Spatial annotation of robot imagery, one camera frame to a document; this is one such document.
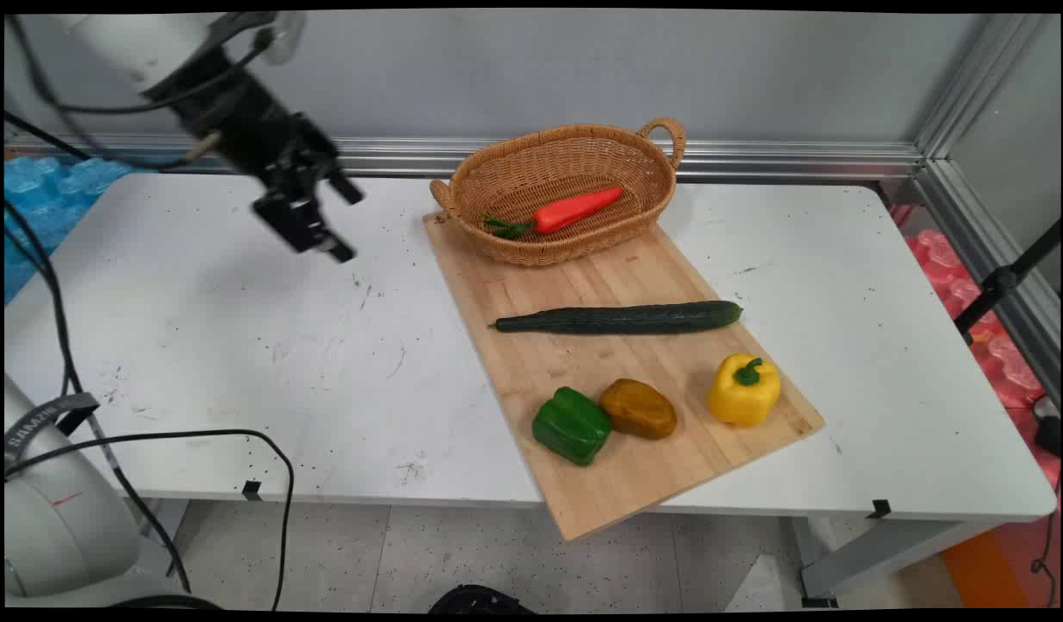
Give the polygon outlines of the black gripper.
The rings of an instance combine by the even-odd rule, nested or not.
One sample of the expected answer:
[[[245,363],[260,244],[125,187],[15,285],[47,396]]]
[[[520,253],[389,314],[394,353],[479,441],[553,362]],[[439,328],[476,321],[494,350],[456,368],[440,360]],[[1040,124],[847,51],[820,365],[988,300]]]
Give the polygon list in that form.
[[[230,58],[224,48],[204,48],[149,88],[147,98],[172,111],[197,138],[217,134],[216,152],[263,182],[270,194],[252,211],[280,239],[297,253],[321,251],[349,263],[355,249],[330,228],[319,201],[288,198],[306,198],[318,181],[328,181],[347,204],[357,205],[361,189],[342,172],[327,135],[305,114],[286,110],[247,71],[255,56],[255,48],[240,60]]]

